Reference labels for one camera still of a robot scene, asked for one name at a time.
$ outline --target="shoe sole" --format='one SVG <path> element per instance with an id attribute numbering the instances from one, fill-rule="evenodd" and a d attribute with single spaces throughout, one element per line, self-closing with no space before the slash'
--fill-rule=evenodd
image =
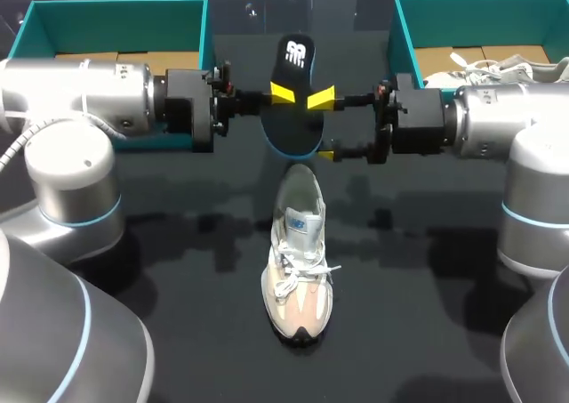
<path id="1" fill-rule="evenodd" d="M 286 340 L 287 342 L 293 342 L 293 343 L 310 343 L 317 341 L 318 338 L 325 331 L 326 326 L 328 326 L 328 322 L 330 321 L 330 317 L 332 315 L 333 292 L 332 291 L 328 292 L 328 311 L 326 312 L 324 327 L 317 336 L 310 336 L 304 327 L 300 327 L 299 330 L 296 331 L 294 336 L 288 336 L 284 334 L 283 331 L 276 325 L 275 320 L 273 320 L 272 316 L 270 315 L 270 310 L 268 309 L 268 304 L 267 304 L 266 283 L 267 283 L 267 268 L 265 268 L 265 270 L 263 270 L 262 274 L 260 275 L 260 290 L 263 293 L 263 302 L 265 303 L 265 310 L 267 311 L 271 326 L 273 326 L 273 329 L 278 333 L 279 337 Z"/>

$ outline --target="shoe label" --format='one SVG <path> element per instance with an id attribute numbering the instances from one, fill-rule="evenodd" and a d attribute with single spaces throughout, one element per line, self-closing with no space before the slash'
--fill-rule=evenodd
<path id="1" fill-rule="evenodd" d="M 308 232 L 306 218 L 304 215 L 295 212 L 291 208 L 286 209 L 286 226 L 290 230 L 301 232 L 303 234 Z"/>

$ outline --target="cardboard insert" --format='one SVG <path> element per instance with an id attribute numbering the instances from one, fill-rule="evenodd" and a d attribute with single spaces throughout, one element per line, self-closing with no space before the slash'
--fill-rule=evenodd
<path id="1" fill-rule="evenodd" d="M 58 59 L 116 60 L 146 63 L 155 76 L 163 76 L 167 69 L 199 69 L 199 52 L 102 52 L 55 55 Z"/>
<path id="2" fill-rule="evenodd" d="M 421 76 L 426 79 L 437 72 L 462 71 L 460 65 L 451 59 L 451 53 L 458 53 L 467 63 L 477 60 L 505 60 L 519 54 L 530 62 L 549 63 L 540 45 L 488 45 L 481 47 L 425 47 L 416 48 Z"/>

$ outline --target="shoe tongue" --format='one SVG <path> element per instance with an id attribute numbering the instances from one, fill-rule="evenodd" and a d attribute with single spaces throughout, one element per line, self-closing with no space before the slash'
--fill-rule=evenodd
<path id="1" fill-rule="evenodd" d="M 286 244 L 293 251 L 314 253 L 317 250 L 318 237 L 324 225 L 322 216 L 304 214 L 287 207 L 284 213 L 286 226 Z"/>

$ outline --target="new balance logo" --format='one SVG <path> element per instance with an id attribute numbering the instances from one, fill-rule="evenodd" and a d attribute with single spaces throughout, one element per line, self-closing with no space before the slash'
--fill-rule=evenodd
<path id="1" fill-rule="evenodd" d="M 298 219 L 291 219 L 291 226 L 297 230 L 304 230 L 304 222 Z"/>
<path id="2" fill-rule="evenodd" d="M 304 44 L 296 44 L 294 41 L 289 41 L 286 45 L 286 60 L 296 65 L 297 67 L 304 68 L 304 58 L 306 57 L 306 46 Z"/>

